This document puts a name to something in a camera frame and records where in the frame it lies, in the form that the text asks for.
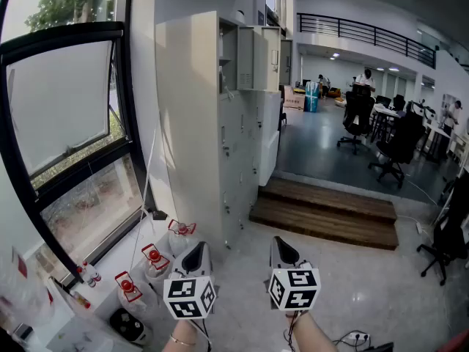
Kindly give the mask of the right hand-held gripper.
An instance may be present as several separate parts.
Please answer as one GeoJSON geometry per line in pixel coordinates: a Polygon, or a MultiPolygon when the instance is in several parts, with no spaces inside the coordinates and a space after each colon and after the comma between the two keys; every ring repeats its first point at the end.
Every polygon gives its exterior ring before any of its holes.
{"type": "MultiPolygon", "coordinates": [[[[299,252],[279,236],[270,245],[272,263],[299,263],[299,252]]],[[[320,272],[310,262],[296,268],[274,268],[267,286],[272,309],[280,311],[310,310],[321,290],[320,272]]]]}

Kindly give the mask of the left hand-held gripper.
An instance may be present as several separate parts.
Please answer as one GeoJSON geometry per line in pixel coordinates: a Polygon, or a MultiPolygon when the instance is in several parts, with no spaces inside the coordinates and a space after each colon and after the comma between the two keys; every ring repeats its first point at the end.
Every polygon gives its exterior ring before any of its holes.
{"type": "Polygon", "coordinates": [[[174,319],[201,320],[213,312],[217,292],[212,269],[210,247],[205,241],[189,246],[175,258],[173,271],[163,285],[164,304],[174,319]]]}

